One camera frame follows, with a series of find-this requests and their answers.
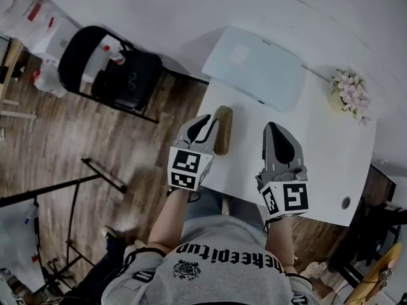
white table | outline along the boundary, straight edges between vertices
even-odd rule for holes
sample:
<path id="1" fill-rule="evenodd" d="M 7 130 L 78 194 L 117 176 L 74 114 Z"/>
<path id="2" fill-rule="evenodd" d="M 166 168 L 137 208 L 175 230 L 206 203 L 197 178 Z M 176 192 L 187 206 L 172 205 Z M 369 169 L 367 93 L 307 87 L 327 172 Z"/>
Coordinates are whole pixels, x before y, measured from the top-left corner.
<path id="1" fill-rule="evenodd" d="M 303 148 L 310 202 L 304 217 L 349 226 L 368 174 L 376 123 L 363 126 L 348 113 L 335 113 L 327 101 L 329 92 L 325 80 L 307 71 L 296 107 L 280 113 L 211 80 L 198 115 L 214 114 L 226 105 L 233 109 L 233 124 L 228 154 L 215 157 L 202 185 L 264 206 L 254 177 L 264 168 L 263 129 L 273 121 L 287 128 Z M 350 205 L 343 209 L 347 196 Z"/>

wooden object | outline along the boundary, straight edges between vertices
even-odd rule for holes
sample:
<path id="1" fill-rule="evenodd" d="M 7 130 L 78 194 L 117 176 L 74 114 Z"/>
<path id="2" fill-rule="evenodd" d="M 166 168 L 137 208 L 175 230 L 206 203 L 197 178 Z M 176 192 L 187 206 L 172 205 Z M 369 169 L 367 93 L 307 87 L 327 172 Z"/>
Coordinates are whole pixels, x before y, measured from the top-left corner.
<path id="1" fill-rule="evenodd" d="M 363 281 L 378 282 L 380 271 L 382 269 L 387 268 L 387 264 L 390 261 L 394 260 L 398 261 L 398 259 L 400 258 L 400 253 L 401 253 L 401 243 L 397 243 L 385 255 L 383 255 L 379 261 L 377 261 L 373 269 L 370 270 L 366 276 L 364 276 Z M 366 283 L 363 281 L 360 282 L 360 284 L 358 284 L 354 291 L 349 295 L 345 302 L 346 305 L 364 304 L 367 301 L 366 298 L 369 295 L 369 293 L 375 287 L 377 287 L 374 283 Z"/>
<path id="2" fill-rule="evenodd" d="M 12 100 L 5 100 L 4 96 L 8 85 L 11 81 L 11 75 L 13 74 L 14 67 L 18 61 L 21 51 L 23 50 L 24 45 L 17 39 L 11 41 L 10 49 L 8 50 L 7 56 L 4 60 L 4 67 L 7 67 L 7 73 L 4 78 L 4 82 L 0 83 L 0 115 L 2 116 L 13 116 L 15 118 L 25 118 L 25 119 L 36 119 L 35 114 L 26 114 L 21 112 L 5 111 L 3 110 L 3 104 L 9 105 L 20 105 L 19 102 L 14 102 Z"/>
<path id="3" fill-rule="evenodd" d="M 233 111 L 230 107 L 222 105 L 216 110 L 214 118 L 219 120 L 219 130 L 217 131 L 214 152 L 219 156 L 224 156 L 229 151 Z"/>

plastic bag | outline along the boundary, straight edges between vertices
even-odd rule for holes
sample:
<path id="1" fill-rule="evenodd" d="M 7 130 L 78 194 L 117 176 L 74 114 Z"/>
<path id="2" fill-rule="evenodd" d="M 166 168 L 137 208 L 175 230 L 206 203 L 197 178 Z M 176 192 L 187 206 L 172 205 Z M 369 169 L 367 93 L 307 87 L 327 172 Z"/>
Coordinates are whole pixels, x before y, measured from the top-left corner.
<path id="1" fill-rule="evenodd" d="M 34 86 L 43 92 L 63 97 L 67 90 L 61 86 L 57 67 L 49 60 L 44 60 L 41 67 L 32 75 Z"/>
<path id="2" fill-rule="evenodd" d="M 50 0 L 13 0 L 1 15 L 0 30 L 31 50 L 63 17 Z"/>

wooden stick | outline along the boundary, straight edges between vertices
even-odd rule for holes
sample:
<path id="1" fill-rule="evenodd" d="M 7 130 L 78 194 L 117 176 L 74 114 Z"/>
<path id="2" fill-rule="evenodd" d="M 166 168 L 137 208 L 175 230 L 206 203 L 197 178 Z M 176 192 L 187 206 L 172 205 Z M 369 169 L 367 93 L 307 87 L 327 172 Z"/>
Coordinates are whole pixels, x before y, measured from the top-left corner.
<path id="1" fill-rule="evenodd" d="M 24 118 L 24 119 L 36 119 L 36 114 L 27 114 L 27 113 L 20 113 L 20 112 L 13 112 L 13 111 L 0 111 L 0 115 L 3 116 L 13 116 L 14 118 Z"/>
<path id="2" fill-rule="evenodd" d="M 4 99 L 3 103 L 8 104 L 8 105 L 20 106 L 20 102 L 15 101 L 15 100 Z"/>

hardwood floor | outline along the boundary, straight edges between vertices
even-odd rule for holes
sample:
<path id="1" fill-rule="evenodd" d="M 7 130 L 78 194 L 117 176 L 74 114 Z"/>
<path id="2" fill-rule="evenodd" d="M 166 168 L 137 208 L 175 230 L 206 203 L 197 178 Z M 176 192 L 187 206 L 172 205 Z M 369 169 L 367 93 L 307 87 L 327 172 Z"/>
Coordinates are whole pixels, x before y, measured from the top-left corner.
<path id="1" fill-rule="evenodd" d="M 97 262 L 105 253 L 100 234 L 105 225 L 120 231 L 137 226 L 132 233 L 146 240 L 166 200 L 169 147 L 179 127 L 197 113 L 206 86 L 163 75 L 152 99 L 155 106 L 148 111 L 151 117 L 159 116 L 156 125 L 72 93 L 56 98 L 41 92 L 29 83 L 37 66 L 38 61 L 31 58 L 6 96 L 21 101 L 19 108 L 35 112 L 38 119 L 0 119 L 6 131 L 6 141 L 0 143 L 0 194 L 9 196 L 91 175 L 80 158 L 92 158 L 126 183 L 128 192 L 123 197 L 102 179 L 81 185 L 71 236 L 75 246 Z M 380 178 L 374 176 L 368 182 L 364 194 L 386 196 Z M 43 263 L 57 257 L 64 265 L 73 192 L 70 187 L 38 198 Z M 329 258 L 345 233 L 344 227 L 303 219 L 293 230 L 297 270 Z M 79 261 L 71 272 L 79 282 L 89 269 L 89 264 Z"/>

